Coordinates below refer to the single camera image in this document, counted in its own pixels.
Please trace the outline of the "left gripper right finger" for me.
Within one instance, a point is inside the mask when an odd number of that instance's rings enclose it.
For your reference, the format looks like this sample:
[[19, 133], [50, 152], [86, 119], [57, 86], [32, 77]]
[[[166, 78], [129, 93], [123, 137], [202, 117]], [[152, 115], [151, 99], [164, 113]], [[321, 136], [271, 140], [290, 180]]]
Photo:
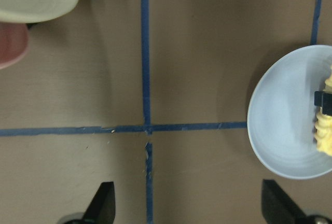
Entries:
[[261, 212], [270, 224], [311, 223], [311, 219], [272, 179], [264, 179], [261, 188]]

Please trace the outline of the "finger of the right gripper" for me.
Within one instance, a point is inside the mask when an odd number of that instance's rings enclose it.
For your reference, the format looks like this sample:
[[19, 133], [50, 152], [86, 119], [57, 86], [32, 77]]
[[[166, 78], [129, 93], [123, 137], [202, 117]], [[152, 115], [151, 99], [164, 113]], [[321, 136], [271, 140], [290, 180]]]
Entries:
[[321, 108], [322, 114], [332, 115], [332, 95], [326, 91], [315, 91], [314, 105]]

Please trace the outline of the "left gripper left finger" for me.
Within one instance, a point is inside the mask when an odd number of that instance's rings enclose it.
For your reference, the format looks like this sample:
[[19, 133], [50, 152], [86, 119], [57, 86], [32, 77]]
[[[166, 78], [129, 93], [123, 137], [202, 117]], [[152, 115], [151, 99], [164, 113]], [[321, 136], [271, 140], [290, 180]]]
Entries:
[[84, 223], [114, 223], [115, 187], [112, 181], [100, 184], [82, 220]]

